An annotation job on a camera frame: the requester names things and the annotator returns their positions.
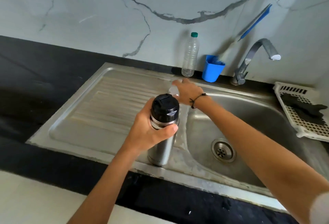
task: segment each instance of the black lid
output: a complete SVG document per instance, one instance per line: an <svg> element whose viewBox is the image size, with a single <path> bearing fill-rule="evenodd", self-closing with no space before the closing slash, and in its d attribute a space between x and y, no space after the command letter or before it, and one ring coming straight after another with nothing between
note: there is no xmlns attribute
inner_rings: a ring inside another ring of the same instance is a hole
<svg viewBox="0 0 329 224"><path fill-rule="evenodd" d="M163 123L178 118L179 102L171 94L161 94L154 98L151 114L155 120Z"/></svg>

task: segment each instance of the silver insulated bottle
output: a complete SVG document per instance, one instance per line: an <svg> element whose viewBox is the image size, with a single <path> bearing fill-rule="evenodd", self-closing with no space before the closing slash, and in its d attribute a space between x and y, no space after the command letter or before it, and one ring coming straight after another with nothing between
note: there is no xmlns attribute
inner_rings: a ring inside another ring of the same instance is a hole
<svg viewBox="0 0 329 224"><path fill-rule="evenodd" d="M162 129L170 124L179 123L179 102L171 94L161 94L157 96L151 108L150 121L155 129ZM166 165L172 146L175 142L176 133L148 150L149 161L156 166Z"/></svg>

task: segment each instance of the hand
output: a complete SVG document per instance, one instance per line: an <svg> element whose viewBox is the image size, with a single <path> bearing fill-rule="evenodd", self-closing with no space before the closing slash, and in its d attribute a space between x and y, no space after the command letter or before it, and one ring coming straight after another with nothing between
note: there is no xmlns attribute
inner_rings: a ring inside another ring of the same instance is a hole
<svg viewBox="0 0 329 224"><path fill-rule="evenodd" d="M183 81L175 80L172 85L177 86L179 90L179 96L174 96L180 103L186 105L192 105L191 100L194 100L203 93L203 89L194 83L191 83L187 78L183 78Z"/></svg>
<svg viewBox="0 0 329 224"><path fill-rule="evenodd" d="M142 110L137 113L134 124L121 149L128 149L138 156L141 152L173 136L178 130L176 124L171 124L159 130L151 126L150 114L153 100L154 98L151 98L147 101Z"/></svg>

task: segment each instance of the sleeve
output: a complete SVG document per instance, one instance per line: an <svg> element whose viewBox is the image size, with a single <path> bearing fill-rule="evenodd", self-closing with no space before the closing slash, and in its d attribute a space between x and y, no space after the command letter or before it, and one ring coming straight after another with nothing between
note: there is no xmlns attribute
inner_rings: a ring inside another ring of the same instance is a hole
<svg viewBox="0 0 329 224"><path fill-rule="evenodd" d="M329 224L329 192L315 199L310 209L310 224Z"/></svg>

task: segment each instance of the drain strainer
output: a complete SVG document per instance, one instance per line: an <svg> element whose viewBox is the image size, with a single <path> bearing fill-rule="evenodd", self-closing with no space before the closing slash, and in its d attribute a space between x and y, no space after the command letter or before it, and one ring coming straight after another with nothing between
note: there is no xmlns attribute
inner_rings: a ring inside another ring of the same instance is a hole
<svg viewBox="0 0 329 224"><path fill-rule="evenodd" d="M236 151L224 138L217 138L211 143L211 151L214 156L222 162L233 162Z"/></svg>

